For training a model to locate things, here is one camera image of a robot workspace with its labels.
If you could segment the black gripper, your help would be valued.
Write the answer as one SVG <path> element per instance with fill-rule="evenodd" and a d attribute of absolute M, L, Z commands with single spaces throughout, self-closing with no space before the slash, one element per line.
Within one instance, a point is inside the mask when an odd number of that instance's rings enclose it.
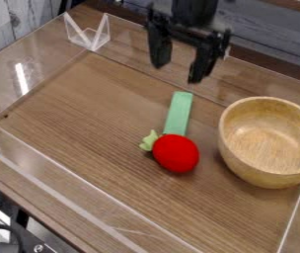
<path fill-rule="evenodd" d="M 216 18 L 218 0 L 151 0 L 147 5 L 149 61 L 159 69 L 170 61 L 171 41 L 196 46 L 187 83 L 200 83 L 226 53 L 232 29 Z"/>

